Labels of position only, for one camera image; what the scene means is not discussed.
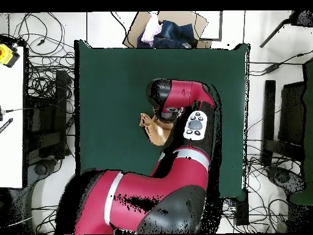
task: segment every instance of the yellow device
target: yellow device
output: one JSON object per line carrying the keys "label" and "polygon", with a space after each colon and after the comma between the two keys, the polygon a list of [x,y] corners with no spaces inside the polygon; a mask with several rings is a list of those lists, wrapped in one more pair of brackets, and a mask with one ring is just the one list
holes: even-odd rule
{"label": "yellow device", "polygon": [[0,44],[0,64],[12,67],[19,57],[20,55],[17,53],[16,48],[9,48],[5,44]]}

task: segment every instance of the robot button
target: robot button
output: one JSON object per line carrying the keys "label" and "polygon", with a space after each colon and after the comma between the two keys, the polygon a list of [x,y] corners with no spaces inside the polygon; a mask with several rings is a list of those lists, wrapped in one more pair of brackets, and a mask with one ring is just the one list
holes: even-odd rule
{"label": "robot button", "polygon": [[202,124],[198,120],[190,121],[188,128],[191,130],[201,130],[202,129]]}

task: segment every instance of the black tripod leg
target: black tripod leg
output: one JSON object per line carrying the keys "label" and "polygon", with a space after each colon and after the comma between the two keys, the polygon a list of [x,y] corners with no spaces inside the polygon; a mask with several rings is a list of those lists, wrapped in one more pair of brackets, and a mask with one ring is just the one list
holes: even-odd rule
{"label": "black tripod leg", "polygon": [[285,25],[285,24],[289,24],[290,20],[286,19],[284,21],[282,21],[277,27],[276,29],[270,34],[270,36],[267,37],[266,40],[264,40],[264,42],[261,44],[260,48],[263,48],[270,40],[271,38],[274,37],[274,35]]}

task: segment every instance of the white table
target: white table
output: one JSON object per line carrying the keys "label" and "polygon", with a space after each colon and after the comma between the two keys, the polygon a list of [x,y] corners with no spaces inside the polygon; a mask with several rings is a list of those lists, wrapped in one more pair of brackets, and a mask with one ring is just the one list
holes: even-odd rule
{"label": "white table", "polygon": [[[13,67],[0,65],[0,105],[2,110],[23,108],[23,47]],[[0,127],[13,122],[0,133],[0,188],[22,188],[23,110],[6,113]]]}

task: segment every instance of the blue cloth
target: blue cloth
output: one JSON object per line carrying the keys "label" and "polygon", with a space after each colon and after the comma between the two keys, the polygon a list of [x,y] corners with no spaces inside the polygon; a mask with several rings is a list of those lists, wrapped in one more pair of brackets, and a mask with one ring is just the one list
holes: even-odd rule
{"label": "blue cloth", "polygon": [[139,35],[137,39],[137,48],[152,48],[149,43],[141,41],[141,38],[143,35],[144,35],[144,31]]}
{"label": "blue cloth", "polygon": [[178,26],[171,21],[163,21],[162,31],[154,36],[154,48],[186,48],[183,43],[194,46],[193,25]]}

